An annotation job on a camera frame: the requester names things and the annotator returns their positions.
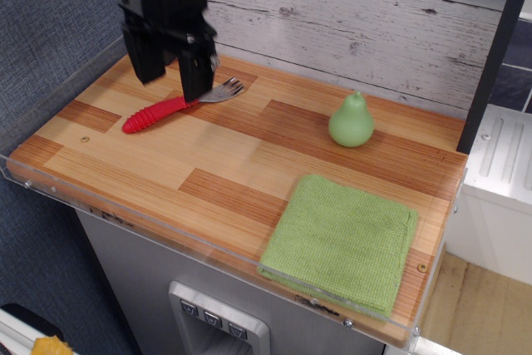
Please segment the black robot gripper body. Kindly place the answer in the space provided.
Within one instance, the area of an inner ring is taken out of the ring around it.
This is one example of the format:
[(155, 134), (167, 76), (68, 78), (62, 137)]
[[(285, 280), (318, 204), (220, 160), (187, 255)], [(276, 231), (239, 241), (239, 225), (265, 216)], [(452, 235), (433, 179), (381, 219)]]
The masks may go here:
[(217, 32), (203, 16), (207, 0), (121, 0), (120, 7), (123, 24), (143, 27), (160, 44), (166, 65), (183, 50), (215, 50)]

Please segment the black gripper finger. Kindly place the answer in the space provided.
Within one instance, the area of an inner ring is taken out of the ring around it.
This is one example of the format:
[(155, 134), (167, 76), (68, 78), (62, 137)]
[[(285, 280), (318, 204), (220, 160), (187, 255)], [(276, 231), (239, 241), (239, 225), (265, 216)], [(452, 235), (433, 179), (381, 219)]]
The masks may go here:
[(192, 52), (183, 50), (178, 54), (183, 96), (192, 102), (213, 87), (214, 72), (219, 65), (218, 54), (213, 49)]
[(126, 50), (139, 81), (145, 85), (165, 74), (164, 51), (143, 27), (122, 25)]

